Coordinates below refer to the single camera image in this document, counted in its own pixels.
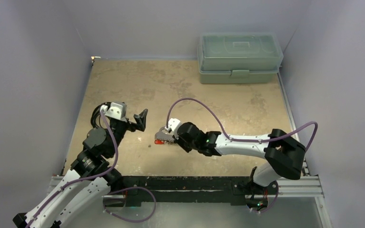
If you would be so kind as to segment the silver foot-shaped keyring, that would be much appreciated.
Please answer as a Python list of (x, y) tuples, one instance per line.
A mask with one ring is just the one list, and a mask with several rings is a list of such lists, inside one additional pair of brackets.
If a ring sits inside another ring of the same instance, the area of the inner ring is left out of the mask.
[(154, 144), (172, 144), (175, 143), (173, 135), (162, 126), (154, 135)]

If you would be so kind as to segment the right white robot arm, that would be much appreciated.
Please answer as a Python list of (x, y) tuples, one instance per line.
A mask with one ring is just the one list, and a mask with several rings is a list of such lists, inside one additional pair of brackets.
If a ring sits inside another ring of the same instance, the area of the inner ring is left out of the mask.
[(218, 131), (203, 132), (191, 122), (182, 123), (172, 118), (167, 131), (186, 152), (192, 150), (204, 156), (244, 155), (265, 159), (248, 180), (248, 188), (260, 193), (279, 178), (299, 180), (306, 148), (282, 131), (257, 136), (225, 135)]

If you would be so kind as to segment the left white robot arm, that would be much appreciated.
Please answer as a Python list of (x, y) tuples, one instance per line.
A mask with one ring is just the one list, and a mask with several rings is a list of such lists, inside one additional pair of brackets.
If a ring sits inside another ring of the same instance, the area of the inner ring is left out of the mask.
[(126, 182), (115, 169), (118, 146), (126, 132), (146, 129), (148, 110), (134, 115), (134, 122), (125, 117), (126, 108), (113, 103), (101, 106), (92, 116), (93, 128), (83, 141), (83, 150), (72, 162), (60, 183), (27, 213), (13, 218), (18, 228), (64, 228), (74, 216), (93, 201), (107, 194), (138, 190)]

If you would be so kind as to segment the green plastic storage box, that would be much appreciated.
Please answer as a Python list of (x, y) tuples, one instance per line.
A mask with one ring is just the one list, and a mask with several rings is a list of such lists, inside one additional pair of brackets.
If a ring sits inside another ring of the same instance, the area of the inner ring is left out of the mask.
[(202, 84), (268, 83), (284, 57), (272, 32), (203, 33), (197, 56)]

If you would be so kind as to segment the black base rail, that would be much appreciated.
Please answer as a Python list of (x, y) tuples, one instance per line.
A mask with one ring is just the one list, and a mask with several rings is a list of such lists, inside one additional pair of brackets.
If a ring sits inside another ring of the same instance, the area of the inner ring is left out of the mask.
[(228, 203), (231, 206), (257, 207), (266, 193), (275, 195), (278, 183), (259, 187), (246, 176), (124, 176), (126, 206), (143, 202)]

